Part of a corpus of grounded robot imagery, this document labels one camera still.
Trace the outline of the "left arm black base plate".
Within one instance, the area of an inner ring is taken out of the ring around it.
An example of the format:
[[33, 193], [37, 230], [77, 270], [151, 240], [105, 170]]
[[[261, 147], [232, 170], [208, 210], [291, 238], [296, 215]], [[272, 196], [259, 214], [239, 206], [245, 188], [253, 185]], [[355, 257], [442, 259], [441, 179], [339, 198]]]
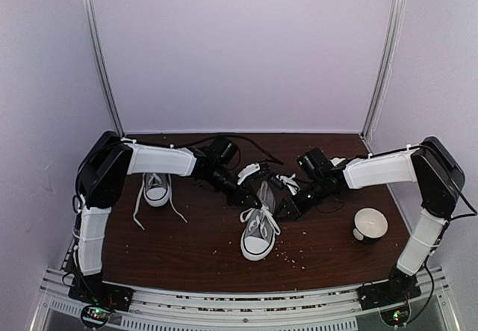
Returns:
[[68, 291], [68, 297], [71, 299], [123, 312], [129, 310], [133, 294], [132, 288], [107, 283], [88, 285], [81, 279], [74, 279]]

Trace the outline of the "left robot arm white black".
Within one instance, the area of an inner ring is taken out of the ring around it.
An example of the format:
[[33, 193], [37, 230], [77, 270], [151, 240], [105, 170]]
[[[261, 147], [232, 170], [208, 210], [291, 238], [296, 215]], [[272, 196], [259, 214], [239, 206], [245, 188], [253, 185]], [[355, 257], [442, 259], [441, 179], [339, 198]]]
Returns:
[[228, 135], [210, 140], [210, 145], [200, 147], [160, 146], [138, 143], [106, 131], [93, 145], [78, 167], [75, 180], [75, 196], [81, 203], [77, 288], [90, 303], [100, 304], [108, 295], [102, 282], [102, 247], [109, 214], [122, 195], [128, 175], [160, 173], [192, 177], [223, 193], [228, 205], [261, 207], [260, 199], [245, 178], [226, 169], [238, 150], [237, 145]]

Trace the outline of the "grey sneaker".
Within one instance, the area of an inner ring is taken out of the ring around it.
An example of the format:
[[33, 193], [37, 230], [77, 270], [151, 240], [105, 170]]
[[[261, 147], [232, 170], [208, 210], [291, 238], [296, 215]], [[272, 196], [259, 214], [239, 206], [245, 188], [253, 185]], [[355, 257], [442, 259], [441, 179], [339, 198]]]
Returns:
[[187, 223], [186, 217], [180, 213], [173, 203], [173, 185], [169, 174], [164, 173], [144, 173], [142, 176], [141, 187], [137, 195], [134, 212], [132, 215], [133, 221], [144, 231], [145, 227], [137, 218], [140, 210], [142, 200], [153, 208], [160, 208], [167, 203], [170, 204], [172, 210]]
[[273, 250], [277, 237], [281, 235], [281, 229], [273, 215], [276, 198], [268, 182], [261, 183], [257, 196], [261, 206], [240, 214], [240, 222], [246, 224], [240, 237], [240, 250], [243, 257], [251, 262], [266, 258]]

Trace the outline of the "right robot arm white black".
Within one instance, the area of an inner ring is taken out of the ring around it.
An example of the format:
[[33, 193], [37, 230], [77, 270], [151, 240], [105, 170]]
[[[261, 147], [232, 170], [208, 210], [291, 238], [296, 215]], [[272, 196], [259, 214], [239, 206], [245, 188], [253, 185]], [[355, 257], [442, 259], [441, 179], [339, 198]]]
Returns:
[[465, 173], [435, 136], [378, 154], [354, 158], [327, 157], [313, 148], [297, 163], [309, 178], [274, 211], [277, 220], [301, 218], [333, 194], [385, 185], [390, 191], [409, 185], [416, 190], [419, 215], [409, 239], [383, 285], [383, 296], [396, 303], [412, 289], [412, 280], [438, 249], [460, 200]]

